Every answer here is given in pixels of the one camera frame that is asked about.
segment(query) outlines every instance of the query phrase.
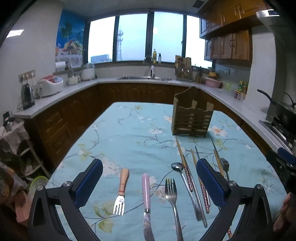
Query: faucet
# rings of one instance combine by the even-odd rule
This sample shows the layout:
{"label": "faucet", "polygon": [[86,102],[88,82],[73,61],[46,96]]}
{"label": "faucet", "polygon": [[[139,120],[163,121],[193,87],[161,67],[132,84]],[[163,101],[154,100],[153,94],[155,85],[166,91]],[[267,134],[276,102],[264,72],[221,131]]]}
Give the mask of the faucet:
{"label": "faucet", "polygon": [[154,72],[154,64],[153,64],[153,58],[150,56],[150,55],[147,55],[145,58],[144,58],[144,61],[143,63],[151,63],[151,71],[150,71],[150,77],[152,79],[155,78],[155,72]]}

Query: ceiling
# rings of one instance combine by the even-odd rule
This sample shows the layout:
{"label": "ceiling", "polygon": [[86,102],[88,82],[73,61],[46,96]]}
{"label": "ceiling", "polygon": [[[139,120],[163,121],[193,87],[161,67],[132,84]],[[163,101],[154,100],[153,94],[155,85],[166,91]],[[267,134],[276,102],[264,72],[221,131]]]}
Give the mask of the ceiling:
{"label": "ceiling", "polygon": [[140,9],[165,9],[195,14],[199,8],[193,7],[196,0],[60,0],[64,8],[76,12],[87,19],[99,18],[111,12],[133,12]]}

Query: window frame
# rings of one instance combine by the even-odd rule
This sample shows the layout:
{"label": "window frame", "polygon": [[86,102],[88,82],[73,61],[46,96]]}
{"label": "window frame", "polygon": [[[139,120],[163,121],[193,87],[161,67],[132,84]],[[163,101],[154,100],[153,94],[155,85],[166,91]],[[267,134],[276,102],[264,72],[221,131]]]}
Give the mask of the window frame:
{"label": "window frame", "polygon": [[[119,18],[122,15],[130,15],[130,14],[139,14],[139,13],[147,13],[147,26],[146,26],[146,45],[145,45],[145,56],[150,55],[152,56],[152,41],[153,41],[153,24],[154,24],[154,12],[171,12],[171,13],[177,13],[183,15],[183,39],[182,39],[182,57],[185,58],[186,54],[186,35],[187,35],[187,16],[193,16],[197,17],[192,14],[187,14],[185,12],[175,12],[175,11],[169,11],[165,9],[140,9],[138,11],[116,11],[111,12],[104,15],[98,15],[94,16],[87,20],[87,23],[85,25],[85,31],[84,31],[84,40],[83,40],[83,63],[88,63],[88,42],[89,42],[89,29],[90,29],[90,23],[92,21],[108,18],[108,17],[114,17],[115,16],[115,25],[114,25],[114,34],[113,34],[113,53],[112,53],[112,62],[108,63],[95,63],[95,64],[104,64],[105,65],[118,65],[119,63],[127,64],[127,63],[141,63],[142,61],[137,60],[131,60],[131,61],[116,61],[116,48],[117,48],[117,33],[118,33],[118,27],[119,27]],[[172,65],[174,66],[174,62],[162,62],[166,65]],[[212,67],[215,66],[215,61],[212,60]]]}

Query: wall outlet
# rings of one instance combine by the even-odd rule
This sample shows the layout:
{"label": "wall outlet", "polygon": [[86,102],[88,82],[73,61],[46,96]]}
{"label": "wall outlet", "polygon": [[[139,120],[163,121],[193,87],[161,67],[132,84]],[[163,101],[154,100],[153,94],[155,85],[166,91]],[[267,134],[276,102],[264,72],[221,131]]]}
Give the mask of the wall outlet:
{"label": "wall outlet", "polygon": [[31,70],[22,74],[19,74],[19,82],[23,82],[24,80],[29,80],[35,77],[35,70]]}

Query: sink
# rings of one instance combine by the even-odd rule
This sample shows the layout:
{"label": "sink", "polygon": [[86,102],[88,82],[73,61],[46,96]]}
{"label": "sink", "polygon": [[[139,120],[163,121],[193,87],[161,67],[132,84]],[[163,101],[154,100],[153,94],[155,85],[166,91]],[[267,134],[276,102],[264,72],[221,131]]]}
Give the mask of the sink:
{"label": "sink", "polygon": [[160,77],[150,77],[150,76],[142,76],[142,77],[137,77],[137,76],[123,76],[118,78],[118,80],[160,80],[160,81],[171,81],[171,78],[160,78]]}

